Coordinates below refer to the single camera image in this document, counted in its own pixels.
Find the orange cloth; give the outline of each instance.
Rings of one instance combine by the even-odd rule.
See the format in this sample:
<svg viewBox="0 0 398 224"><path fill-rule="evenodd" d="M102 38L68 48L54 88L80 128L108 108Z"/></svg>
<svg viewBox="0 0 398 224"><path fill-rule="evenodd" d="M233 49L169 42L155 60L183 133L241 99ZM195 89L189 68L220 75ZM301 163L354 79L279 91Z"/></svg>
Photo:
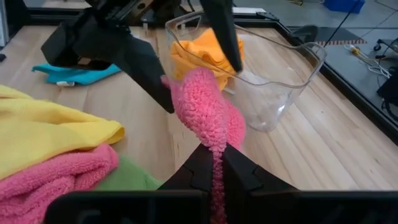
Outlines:
<svg viewBox="0 0 398 224"><path fill-rule="evenodd" d="M243 60L243 40L240 38L238 38L238 46ZM179 44L173 42L170 55L175 63L174 78L178 80L182 80L189 70L206 67L214 72L219 88L222 90L228 82L228 77L236 73L218 44L213 29L207 29L193 41L181 40Z"/></svg>

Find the blue bin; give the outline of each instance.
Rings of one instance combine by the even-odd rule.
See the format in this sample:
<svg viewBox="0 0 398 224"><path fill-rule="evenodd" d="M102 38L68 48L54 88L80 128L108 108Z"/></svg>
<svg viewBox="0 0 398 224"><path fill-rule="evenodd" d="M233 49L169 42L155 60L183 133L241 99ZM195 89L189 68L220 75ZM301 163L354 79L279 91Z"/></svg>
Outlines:
<svg viewBox="0 0 398 224"><path fill-rule="evenodd" d="M323 5L331 11L349 12L357 1L359 1L359 3L352 13L359 13L361 12L362 6L365 4L365 0L325 0Z"/></svg>

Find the fabric pile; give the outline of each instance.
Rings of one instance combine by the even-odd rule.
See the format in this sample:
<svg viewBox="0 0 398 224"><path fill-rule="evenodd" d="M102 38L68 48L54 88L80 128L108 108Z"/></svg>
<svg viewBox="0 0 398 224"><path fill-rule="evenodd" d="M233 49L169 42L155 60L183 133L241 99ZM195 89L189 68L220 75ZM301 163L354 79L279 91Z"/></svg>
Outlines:
<svg viewBox="0 0 398 224"><path fill-rule="evenodd" d="M116 121L0 85L0 126L0 223L42 223L48 205L74 190L159 186L119 161L110 146L124 137Z"/></svg>
<svg viewBox="0 0 398 224"><path fill-rule="evenodd" d="M243 60L243 40L240 38L238 47ZM205 30L193 41L173 42L170 46L170 56L175 64L174 78L177 80L182 80L190 70L204 67L214 73L219 89L222 90L228 82L228 77L236 73L218 44L213 29Z"/></svg>
<svg viewBox="0 0 398 224"><path fill-rule="evenodd" d="M244 118L221 95L214 73L207 68L189 71L181 83L166 76L162 82L171 90L178 118L213 153L211 223L227 223L222 155L227 143L238 150L241 148L246 132Z"/></svg>

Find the blue cloth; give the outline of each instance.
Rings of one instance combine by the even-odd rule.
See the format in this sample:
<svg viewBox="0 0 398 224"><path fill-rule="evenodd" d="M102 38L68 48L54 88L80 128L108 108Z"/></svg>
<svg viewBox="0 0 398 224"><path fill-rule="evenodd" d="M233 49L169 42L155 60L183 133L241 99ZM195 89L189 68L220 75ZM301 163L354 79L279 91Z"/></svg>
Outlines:
<svg viewBox="0 0 398 224"><path fill-rule="evenodd" d="M89 85L98 80L106 78L110 75L121 71L119 67L112 64L106 70L92 71L72 68L60 68L54 67L49 64L36 65L32 68L32 71L40 71L47 73L49 76L46 79L48 83L54 83L63 86L73 86L78 83L81 85Z"/></svg>

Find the teal towel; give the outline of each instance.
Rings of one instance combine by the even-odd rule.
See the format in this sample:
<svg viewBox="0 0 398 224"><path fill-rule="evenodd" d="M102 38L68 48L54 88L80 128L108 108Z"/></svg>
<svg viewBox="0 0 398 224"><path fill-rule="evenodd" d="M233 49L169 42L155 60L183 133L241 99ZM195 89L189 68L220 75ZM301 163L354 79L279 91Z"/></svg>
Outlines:
<svg viewBox="0 0 398 224"><path fill-rule="evenodd" d="M156 190L161 185L128 158L119 155L119 167L100 181L95 190Z"/></svg>
<svg viewBox="0 0 398 224"><path fill-rule="evenodd" d="M75 84L89 85L98 80L106 78L110 75L121 71L119 67L112 64L106 70L91 71L72 68L54 67L49 64L36 65L32 71L40 71L47 73L49 76L46 79L47 83L53 83L60 86L74 86Z"/></svg>

